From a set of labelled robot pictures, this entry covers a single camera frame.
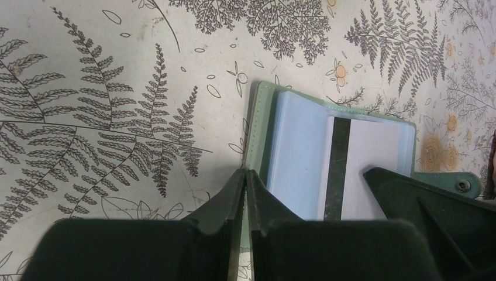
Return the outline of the white magnetic stripe card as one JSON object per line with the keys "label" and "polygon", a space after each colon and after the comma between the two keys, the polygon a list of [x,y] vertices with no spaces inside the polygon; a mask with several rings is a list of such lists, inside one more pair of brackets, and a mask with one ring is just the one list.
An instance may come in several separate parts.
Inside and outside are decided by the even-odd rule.
{"label": "white magnetic stripe card", "polygon": [[399,125],[330,117],[316,217],[328,221],[385,220],[365,172],[398,166]]}

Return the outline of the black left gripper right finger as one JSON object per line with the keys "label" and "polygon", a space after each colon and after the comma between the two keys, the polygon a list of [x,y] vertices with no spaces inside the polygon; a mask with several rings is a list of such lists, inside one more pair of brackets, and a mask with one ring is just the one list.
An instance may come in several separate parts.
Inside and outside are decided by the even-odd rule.
{"label": "black left gripper right finger", "polygon": [[246,172],[254,280],[440,280],[409,222],[305,221]]}

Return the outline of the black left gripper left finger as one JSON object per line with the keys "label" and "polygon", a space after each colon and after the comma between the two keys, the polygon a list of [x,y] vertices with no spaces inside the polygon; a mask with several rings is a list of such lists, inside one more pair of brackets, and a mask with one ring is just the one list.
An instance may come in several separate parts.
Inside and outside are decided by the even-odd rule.
{"label": "black left gripper left finger", "polygon": [[181,220],[62,220],[22,280],[236,280],[246,172]]}

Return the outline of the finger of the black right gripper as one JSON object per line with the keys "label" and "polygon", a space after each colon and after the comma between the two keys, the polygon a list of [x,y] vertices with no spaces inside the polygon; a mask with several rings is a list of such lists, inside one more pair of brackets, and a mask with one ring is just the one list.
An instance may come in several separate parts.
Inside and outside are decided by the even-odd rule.
{"label": "finger of the black right gripper", "polygon": [[388,219],[424,235],[444,280],[495,280],[495,205],[380,167],[364,179]]}

